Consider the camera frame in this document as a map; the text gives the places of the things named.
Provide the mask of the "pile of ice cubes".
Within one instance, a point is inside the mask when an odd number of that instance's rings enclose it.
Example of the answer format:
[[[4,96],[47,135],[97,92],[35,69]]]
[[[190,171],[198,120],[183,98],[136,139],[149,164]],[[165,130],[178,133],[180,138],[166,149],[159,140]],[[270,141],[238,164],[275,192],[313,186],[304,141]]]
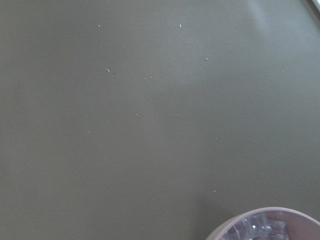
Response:
[[[221,240],[289,240],[285,221],[270,219],[265,213],[245,217],[229,228]]]

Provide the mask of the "pink bowl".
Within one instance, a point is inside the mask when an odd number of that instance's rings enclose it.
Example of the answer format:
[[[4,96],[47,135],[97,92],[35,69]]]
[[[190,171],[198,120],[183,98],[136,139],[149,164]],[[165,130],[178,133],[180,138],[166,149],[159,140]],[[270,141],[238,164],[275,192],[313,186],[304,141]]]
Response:
[[[318,240],[320,238],[320,222],[297,210],[284,207],[264,207],[237,215],[219,227],[207,237],[208,240],[219,240],[234,224],[256,214],[266,214],[273,220],[284,221],[291,240]]]

